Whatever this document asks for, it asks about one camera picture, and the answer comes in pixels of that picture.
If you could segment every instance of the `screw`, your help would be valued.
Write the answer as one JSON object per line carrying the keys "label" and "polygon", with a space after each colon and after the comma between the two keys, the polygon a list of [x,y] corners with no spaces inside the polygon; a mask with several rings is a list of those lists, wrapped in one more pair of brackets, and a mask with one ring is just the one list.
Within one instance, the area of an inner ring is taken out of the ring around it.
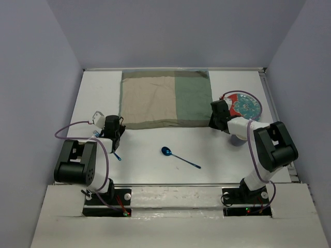
{"label": "screw", "polygon": [[228,192],[224,192],[224,194],[223,194],[223,198],[224,198],[225,200],[230,199],[230,194],[229,194]]}
{"label": "screw", "polygon": [[126,193],[124,195],[124,200],[131,200],[131,195],[129,193]]}
{"label": "screw", "polygon": [[263,191],[263,192],[261,193],[261,197],[262,197],[263,199],[268,199],[268,193],[265,192],[265,191]]}

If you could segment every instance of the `white panel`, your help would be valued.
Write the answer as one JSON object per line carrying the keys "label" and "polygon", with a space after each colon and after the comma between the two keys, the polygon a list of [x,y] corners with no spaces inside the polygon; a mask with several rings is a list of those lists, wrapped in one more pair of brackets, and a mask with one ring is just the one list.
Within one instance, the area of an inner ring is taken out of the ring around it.
{"label": "white panel", "polygon": [[49,218],[32,248],[328,248],[317,216],[248,218]]}
{"label": "white panel", "polygon": [[[267,185],[269,199],[274,187]],[[317,215],[306,184],[277,184],[276,197],[272,202],[273,218],[304,218]]]}
{"label": "white panel", "polygon": [[85,201],[84,189],[76,185],[49,185],[43,201],[40,217],[81,216]]}
{"label": "white panel", "polygon": [[[96,110],[117,115],[120,71],[85,72],[72,122],[88,120]],[[261,121],[272,121],[266,96],[256,71],[210,71],[213,100],[228,90],[243,89],[256,95],[264,110]],[[93,125],[71,127],[68,136],[91,136]],[[239,183],[253,165],[247,145],[234,147],[230,136],[211,128],[159,128],[126,130],[117,150],[109,155],[110,177],[115,184]],[[202,167],[197,169],[175,157],[165,157],[161,147]],[[104,173],[105,158],[97,156],[97,173]],[[290,182],[287,168],[273,181]]]}

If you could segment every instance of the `cloth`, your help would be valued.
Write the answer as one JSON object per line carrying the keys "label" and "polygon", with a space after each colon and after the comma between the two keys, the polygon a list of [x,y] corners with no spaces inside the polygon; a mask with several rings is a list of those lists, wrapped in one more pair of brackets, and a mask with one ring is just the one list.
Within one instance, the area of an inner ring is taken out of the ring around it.
{"label": "cloth", "polygon": [[124,71],[119,115],[127,129],[207,127],[208,71]]}

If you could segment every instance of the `white wall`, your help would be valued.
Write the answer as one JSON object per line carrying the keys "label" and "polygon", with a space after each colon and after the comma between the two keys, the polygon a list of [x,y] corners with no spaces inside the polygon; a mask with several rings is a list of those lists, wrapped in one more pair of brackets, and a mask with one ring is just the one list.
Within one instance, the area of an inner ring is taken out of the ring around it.
{"label": "white wall", "polygon": [[274,56],[267,78],[280,119],[299,151],[331,244],[331,1],[307,0]]}
{"label": "white wall", "polygon": [[305,0],[48,0],[83,68],[267,67]]}
{"label": "white wall", "polygon": [[30,247],[81,76],[45,0],[0,2],[0,247]]}

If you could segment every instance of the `white platform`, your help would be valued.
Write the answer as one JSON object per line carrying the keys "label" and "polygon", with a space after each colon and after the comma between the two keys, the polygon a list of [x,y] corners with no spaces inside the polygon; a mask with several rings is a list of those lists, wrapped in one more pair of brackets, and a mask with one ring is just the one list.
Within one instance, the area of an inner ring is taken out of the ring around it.
{"label": "white platform", "polygon": [[[155,208],[153,199],[158,198],[158,209],[133,209],[131,218],[94,218],[81,216],[84,195],[79,187],[49,186],[31,247],[328,247],[305,184],[277,186],[273,218],[224,217],[222,205],[217,204],[221,188],[204,187],[198,195],[195,187],[170,188],[174,192],[165,198],[167,187],[138,191],[140,187],[132,188],[136,207]],[[193,209],[201,203],[200,194],[206,202],[201,207],[205,208]],[[191,209],[177,210],[181,206]]]}
{"label": "white platform", "polygon": [[[229,90],[246,90],[263,105],[262,122],[273,122],[257,71],[210,71],[213,100]],[[121,71],[84,72],[71,122],[88,120],[98,110],[118,115]],[[93,125],[69,129],[68,136],[90,137]],[[126,130],[117,150],[122,158],[110,158],[110,177],[115,184],[213,184],[239,183],[252,170],[248,145],[234,147],[230,136],[211,128],[159,128]],[[197,169],[160,152],[172,152],[202,167]],[[105,158],[97,156],[97,169],[105,170]],[[274,182],[291,182],[287,168],[273,177]]]}

